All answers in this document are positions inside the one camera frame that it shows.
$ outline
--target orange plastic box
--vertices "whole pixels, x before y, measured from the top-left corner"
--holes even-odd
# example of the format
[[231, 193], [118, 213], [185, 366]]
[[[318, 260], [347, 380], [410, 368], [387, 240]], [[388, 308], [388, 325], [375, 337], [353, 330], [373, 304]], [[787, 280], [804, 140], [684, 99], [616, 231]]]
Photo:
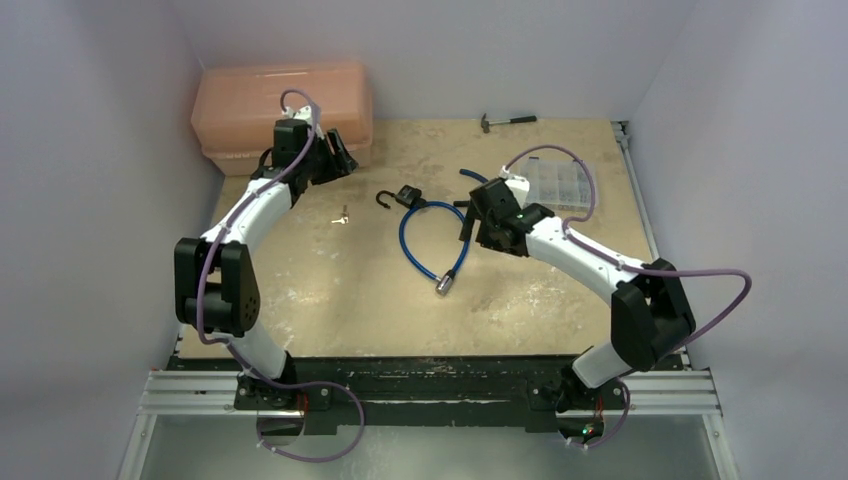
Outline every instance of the orange plastic box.
[[[217, 68], [203, 74], [191, 125], [203, 154], [225, 175], [250, 175], [271, 147], [274, 122], [282, 118], [280, 94], [299, 88], [321, 108], [321, 128], [336, 128], [353, 158], [371, 160], [374, 129], [365, 68], [354, 62]], [[306, 102], [286, 97], [298, 109]]]

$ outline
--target gray floor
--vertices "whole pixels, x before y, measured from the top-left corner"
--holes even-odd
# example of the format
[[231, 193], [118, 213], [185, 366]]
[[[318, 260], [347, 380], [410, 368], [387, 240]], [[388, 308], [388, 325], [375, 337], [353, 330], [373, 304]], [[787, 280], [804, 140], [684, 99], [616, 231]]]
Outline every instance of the gray floor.
[[[368, 427], [348, 456], [298, 463], [256, 448], [254, 420], [160, 417], [144, 479], [428, 479], [487, 480], [718, 478], [700, 417], [631, 417], [618, 438], [588, 453], [566, 449], [557, 434], [517, 428]], [[306, 437], [288, 449], [337, 451], [353, 437]]]

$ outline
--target hammer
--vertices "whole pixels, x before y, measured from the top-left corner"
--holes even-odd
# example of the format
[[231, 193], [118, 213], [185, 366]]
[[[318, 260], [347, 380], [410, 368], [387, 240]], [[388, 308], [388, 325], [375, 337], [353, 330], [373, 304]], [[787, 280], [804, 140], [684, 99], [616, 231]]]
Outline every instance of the hammer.
[[538, 120], [536, 115], [530, 115], [527, 117], [515, 117], [510, 118], [508, 120], [494, 120], [488, 121], [486, 120], [486, 114], [483, 114], [483, 118], [480, 119], [480, 127], [483, 129], [483, 133], [489, 133], [489, 127], [492, 125], [506, 125], [508, 123], [530, 123]]

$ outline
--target black hook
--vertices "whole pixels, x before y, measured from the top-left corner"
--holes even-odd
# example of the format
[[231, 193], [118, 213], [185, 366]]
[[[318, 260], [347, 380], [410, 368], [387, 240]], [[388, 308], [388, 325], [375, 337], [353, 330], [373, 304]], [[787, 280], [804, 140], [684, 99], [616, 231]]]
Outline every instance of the black hook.
[[379, 203], [380, 206], [382, 206], [383, 208], [392, 208], [389, 206], [388, 203], [380, 200], [380, 197], [382, 197], [383, 195], [388, 195], [392, 198], [395, 198], [395, 194], [388, 190], [380, 190], [379, 192], [377, 192], [377, 196], [374, 198], [375, 200], [377, 200], [377, 203]]

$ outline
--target small key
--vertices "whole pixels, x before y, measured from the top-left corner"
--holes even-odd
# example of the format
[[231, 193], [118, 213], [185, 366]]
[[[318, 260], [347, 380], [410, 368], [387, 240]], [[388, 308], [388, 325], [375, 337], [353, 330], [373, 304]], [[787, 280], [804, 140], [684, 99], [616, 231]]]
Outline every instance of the small key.
[[330, 223], [341, 223], [344, 225], [349, 221], [350, 217], [347, 215], [347, 205], [342, 205], [342, 218], [338, 220], [330, 220]]

